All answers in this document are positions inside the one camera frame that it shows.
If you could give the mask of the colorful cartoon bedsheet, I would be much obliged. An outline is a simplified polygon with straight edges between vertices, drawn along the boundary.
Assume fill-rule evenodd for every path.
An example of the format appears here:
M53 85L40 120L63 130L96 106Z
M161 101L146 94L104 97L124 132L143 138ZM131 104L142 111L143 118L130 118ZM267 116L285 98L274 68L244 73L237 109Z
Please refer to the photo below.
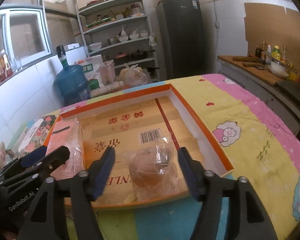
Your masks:
M216 138L230 124L241 136L224 152L231 179L249 178L279 239L300 220L300 141L259 98L220 74L170 81ZM97 221L105 239L189 239L198 202L185 198L130 211L104 211Z

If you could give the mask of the sliding window frame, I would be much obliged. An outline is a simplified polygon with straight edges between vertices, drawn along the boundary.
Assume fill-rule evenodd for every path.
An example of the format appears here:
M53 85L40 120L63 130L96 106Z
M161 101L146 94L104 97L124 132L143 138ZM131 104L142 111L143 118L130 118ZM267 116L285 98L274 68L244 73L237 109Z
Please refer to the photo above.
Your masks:
M17 68L51 54L42 9L0 9L0 52Z

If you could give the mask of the cardboard sheet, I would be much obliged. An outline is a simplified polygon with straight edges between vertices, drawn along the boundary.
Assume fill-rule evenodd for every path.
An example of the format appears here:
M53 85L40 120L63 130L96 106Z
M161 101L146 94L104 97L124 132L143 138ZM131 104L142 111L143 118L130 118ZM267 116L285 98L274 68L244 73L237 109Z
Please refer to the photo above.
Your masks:
M286 49L289 62L300 72L300 13L278 5L245 3L245 39L248 54L254 55L262 42Z

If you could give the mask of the white sack with green label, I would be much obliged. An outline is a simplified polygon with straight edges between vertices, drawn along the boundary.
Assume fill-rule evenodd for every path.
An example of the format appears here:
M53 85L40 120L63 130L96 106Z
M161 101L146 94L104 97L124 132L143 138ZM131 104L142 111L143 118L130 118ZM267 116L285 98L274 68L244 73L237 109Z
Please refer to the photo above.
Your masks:
M103 85L99 70L99 68L103 64L101 55L96 55L83 60L78 60L75 63L79 64L83 68L83 72L89 82L97 80L100 86Z

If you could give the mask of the metal shelf rack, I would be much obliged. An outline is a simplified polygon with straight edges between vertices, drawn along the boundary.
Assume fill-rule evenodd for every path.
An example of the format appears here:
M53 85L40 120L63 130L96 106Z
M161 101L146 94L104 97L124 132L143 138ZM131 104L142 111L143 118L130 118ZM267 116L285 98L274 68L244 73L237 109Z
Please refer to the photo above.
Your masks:
M125 65L147 71L160 80L155 35L145 0L99 0L78 9L85 54L114 60L115 72Z

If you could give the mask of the yellow oil bottle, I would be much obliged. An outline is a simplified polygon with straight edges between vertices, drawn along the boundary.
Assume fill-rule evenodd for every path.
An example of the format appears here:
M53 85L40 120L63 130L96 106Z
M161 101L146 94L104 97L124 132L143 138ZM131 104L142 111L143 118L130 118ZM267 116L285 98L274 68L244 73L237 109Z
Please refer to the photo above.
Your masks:
M273 51L271 52L273 58L281 60L281 52L279 46L275 45Z

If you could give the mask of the brown puff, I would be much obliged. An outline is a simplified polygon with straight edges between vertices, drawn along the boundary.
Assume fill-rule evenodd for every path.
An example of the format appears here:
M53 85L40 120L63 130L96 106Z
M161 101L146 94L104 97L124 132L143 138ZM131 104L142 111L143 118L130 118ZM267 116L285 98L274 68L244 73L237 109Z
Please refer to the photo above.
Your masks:
M170 135L123 153L138 201L150 201L179 193L179 176Z

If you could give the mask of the black refrigerator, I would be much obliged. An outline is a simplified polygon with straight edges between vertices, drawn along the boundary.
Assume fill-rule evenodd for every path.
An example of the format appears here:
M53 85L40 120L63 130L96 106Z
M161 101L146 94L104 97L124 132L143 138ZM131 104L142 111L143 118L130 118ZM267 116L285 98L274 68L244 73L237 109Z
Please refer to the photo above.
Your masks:
M161 0L156 7L168 79L207 72L207 42L198 0Z

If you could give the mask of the pink plastic bin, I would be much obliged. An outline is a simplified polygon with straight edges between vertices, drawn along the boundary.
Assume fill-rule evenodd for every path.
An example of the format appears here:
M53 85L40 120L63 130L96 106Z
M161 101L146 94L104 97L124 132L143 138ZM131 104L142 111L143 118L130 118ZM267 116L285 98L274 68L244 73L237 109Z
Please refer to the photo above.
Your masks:
M106 61L99 67L99 72L101 75L102 83L104 85L109 85L115 81L115 69L114 61Z

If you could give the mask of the pink plush bunny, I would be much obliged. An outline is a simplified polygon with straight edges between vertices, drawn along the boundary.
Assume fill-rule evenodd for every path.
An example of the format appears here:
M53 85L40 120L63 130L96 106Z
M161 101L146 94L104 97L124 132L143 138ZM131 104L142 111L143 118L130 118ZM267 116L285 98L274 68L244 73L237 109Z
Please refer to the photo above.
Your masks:
M6 165L7 162L6 157L7 157L6 147L4 142L2 141L0 143L0 169L2 169Z

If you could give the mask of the floral tissue box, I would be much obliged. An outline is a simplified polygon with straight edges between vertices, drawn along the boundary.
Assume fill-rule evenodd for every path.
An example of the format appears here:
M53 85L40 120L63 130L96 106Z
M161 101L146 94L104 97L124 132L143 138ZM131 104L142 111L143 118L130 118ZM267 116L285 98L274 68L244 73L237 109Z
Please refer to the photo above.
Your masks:
M56 118L55 115L51 114L38 119L25 134L24 139L14 151L14 158L26 156L42 146Z

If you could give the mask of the white bowl on counter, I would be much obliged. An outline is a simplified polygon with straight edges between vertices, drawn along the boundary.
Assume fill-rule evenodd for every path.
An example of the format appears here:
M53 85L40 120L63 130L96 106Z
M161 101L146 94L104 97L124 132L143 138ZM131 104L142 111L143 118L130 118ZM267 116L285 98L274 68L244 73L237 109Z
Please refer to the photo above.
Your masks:
M284 66L282 66L277 61L271 61L269 65L269 70L276 76L281 78L287 78L289 77L289 74L286 72L286 69Z

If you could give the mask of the pink pouch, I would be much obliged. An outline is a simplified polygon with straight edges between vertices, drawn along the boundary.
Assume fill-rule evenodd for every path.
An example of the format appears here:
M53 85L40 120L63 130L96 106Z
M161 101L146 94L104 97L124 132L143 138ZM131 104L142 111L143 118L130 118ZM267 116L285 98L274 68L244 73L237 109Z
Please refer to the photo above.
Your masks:
M46 155L65 146L70 151L69 159L51 173L56 180L72 178L85 170L82 125L77 118L56 122L47 146Z

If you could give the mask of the orange gold shallow box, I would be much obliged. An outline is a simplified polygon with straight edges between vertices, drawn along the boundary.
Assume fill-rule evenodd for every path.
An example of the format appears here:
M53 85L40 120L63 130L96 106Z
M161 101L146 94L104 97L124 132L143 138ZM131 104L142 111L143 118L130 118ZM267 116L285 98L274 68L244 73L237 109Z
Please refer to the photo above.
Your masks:
M115 149L116 160L96 209L128 209L166 203L188 196L181 171L176 194L139 200L133 189L125 152L152 146L165 138L173 149L187 148L192 159L223 177L234 167L212 132L170 84L136 90L104 100L71 107L58 121L76 118L82 125L86 166L99 159L107 147Z

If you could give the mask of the blue water jug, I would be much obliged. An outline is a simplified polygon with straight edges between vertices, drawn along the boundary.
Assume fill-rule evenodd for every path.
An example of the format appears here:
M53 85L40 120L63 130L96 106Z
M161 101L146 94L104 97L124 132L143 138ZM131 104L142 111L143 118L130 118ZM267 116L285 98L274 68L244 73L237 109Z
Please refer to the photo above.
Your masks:
M68 64L64 47L56 47L57 56L63 69L57 74L55 83L64 99L66 106L90 99L90 87L83 72L83 67L78 64Z

